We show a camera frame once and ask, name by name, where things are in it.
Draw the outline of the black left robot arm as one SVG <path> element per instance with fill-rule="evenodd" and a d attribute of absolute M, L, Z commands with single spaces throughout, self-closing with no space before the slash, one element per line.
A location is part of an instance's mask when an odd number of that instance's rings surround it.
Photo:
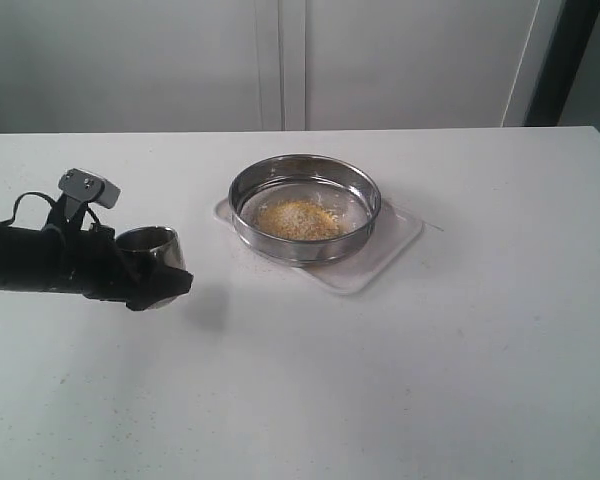
<path fill-rule="evenodd" d="M 0 223 L 0 290 L 79 294 L 143 311 L 188 293 L 192 280 L 181 268 L 122 250 L 107 226 L 64 236 Z"/>

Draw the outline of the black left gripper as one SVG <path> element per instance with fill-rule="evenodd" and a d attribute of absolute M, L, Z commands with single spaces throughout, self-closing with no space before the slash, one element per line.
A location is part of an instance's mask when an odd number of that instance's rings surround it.
<path fill-rule="evenodd" d="M 155 267 L 135 284 L 114 234 L 113 228 L 101 224 L 66 232 L 62 274 L 72 291 L 92 300 L 125 303 L 131 311 L 158 308 L 190 291 L 193 275 L 166 265 Z"/>

